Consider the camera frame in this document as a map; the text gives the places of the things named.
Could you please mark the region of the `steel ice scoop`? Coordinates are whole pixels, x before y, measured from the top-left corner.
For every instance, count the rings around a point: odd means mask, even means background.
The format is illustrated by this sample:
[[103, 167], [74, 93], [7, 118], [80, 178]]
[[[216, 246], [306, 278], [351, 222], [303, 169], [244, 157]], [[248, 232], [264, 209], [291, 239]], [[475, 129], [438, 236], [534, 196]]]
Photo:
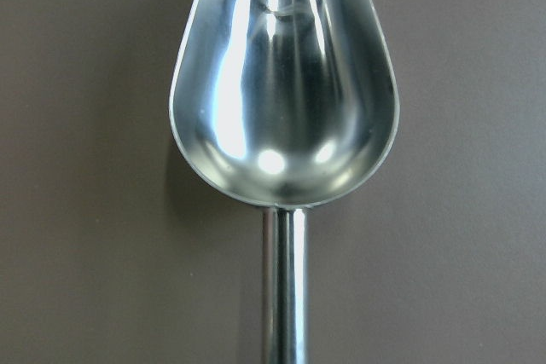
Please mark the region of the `steel ice scoop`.
[[399, 113], [373, 0], [193, 1], [171, 130], [200, 178], [263, 212], [262, 362], [308, 362], [307, 213], [374, 175]]

